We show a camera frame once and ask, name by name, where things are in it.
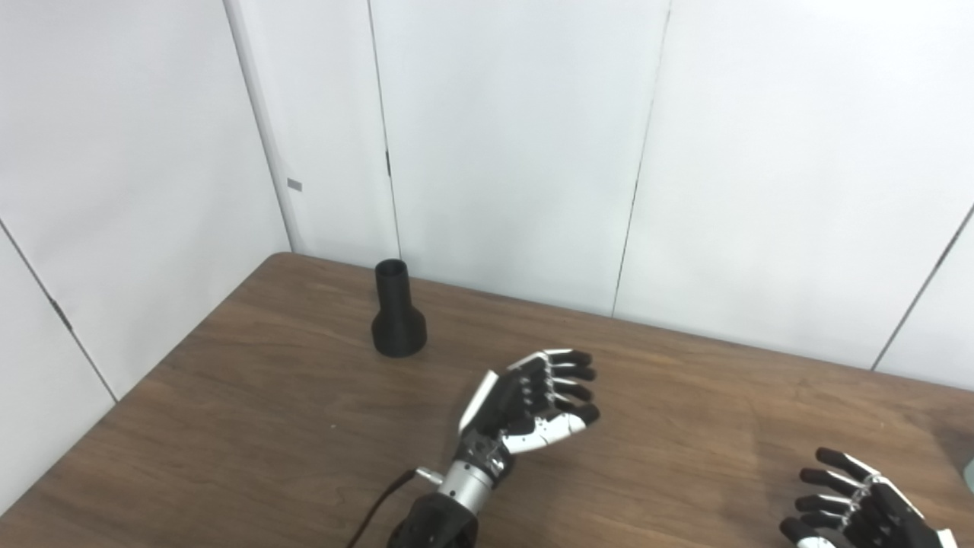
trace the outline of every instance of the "robotic hand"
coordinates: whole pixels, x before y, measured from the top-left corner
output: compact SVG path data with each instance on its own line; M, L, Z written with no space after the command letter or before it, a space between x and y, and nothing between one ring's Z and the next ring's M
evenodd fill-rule
M437 485L421 496L389 541L390 548L472 548L476 515L506 478L516 453L578 434L599 417L592 393L592 357L578 350L543 350L487 372L460 420L460 443L445 476L420 468Z
M795 501L800 519L786 518L781 532L799 548L834 548L815 531L840 532L855 548L956 548L949 529L934 530L906 496L879 470L836 450L819 448L815 458L844 471L805 468L803 482L841 496L813 494Z

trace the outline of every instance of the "wooden table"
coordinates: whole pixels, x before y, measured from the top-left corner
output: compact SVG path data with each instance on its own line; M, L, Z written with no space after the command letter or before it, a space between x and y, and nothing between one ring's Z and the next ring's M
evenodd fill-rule
M596 358L602 419L522 455L478 547L785 548L818 446L974 546L974 393L414 280L430 342L372 348L370 270L267 260L0 519L7 547L341 547L407 467L442 468L484 371ZM415 481L360 547L383 547Z

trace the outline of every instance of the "black vase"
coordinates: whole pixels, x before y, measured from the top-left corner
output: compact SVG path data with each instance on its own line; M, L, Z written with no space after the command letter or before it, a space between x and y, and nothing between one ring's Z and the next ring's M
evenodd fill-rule
M379 314L372 321L375 349L390 358L405 358L426 344L426 318L413 306L406 263L388 258L375 266Z

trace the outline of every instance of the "black cable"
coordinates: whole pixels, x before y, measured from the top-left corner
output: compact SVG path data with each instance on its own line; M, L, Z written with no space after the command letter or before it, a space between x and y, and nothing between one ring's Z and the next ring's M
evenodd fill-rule
M365 514L365 519L362 520L362 525L358 526L358 530L356 531L355 536L353 536L352 540L350 540L349 543L345 545L345 548L353 548L356 545L356 542L358 542L358 538L362 536L362 534L365 532L365 528L368 527L368 523L372 521L372 516L375 516L376 511L378 511L379 507L382 506L382 503L385 502L387 498L389 498L389 495L399 490L399 488L401 488L402 486L408 484L409 480L412 480L415 477L416 477L416 470L406 470L405 472L402 473L401 476L396 478L394 482L389 484L386 490L384 490L382 494L379 495L379 498L375 501L375 504L372 505L372 508L368 511L368 514Z

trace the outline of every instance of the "fingertip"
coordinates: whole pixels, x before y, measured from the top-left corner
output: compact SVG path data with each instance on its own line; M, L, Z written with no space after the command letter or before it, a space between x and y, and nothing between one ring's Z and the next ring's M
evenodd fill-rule
M835 466L833 462L842 461L844 459L845 453L837 450L830 450L829 448L818 448L815 450L815 460L824 464Z
M598 374L592 368L578 368L572 372L575 378L580 378L581 380L595 380Z
M599 411L599 408L592 404L584 404L567 412L580 418L581 421L585 423L585 426L595 422L600 416L602 416L602 412Z
M591 402L595 395L592 391L580 384L555 384L555 391L569 396L575 396L583 402Z
M798 479L802 480L807 484L821 485L823 481L824 470L819 470L817 468L803 468L801 472L798 473Z
M575 364L587 367L592 364L592 355L580 350L568 350L557 354L548 354L548 359L552 364Z
M571 402L566 402L564 400L555 400L554 401L554 406L555 406L555 408L557 410L563 411L563 412L572 412L576 408L575 404L573 404Z
M795 509L798 510L799 512L811 512L813 510L817 510L817 508L813 507L814 506L814 504L812 503L813 497L814 495L802 496L796 498Z

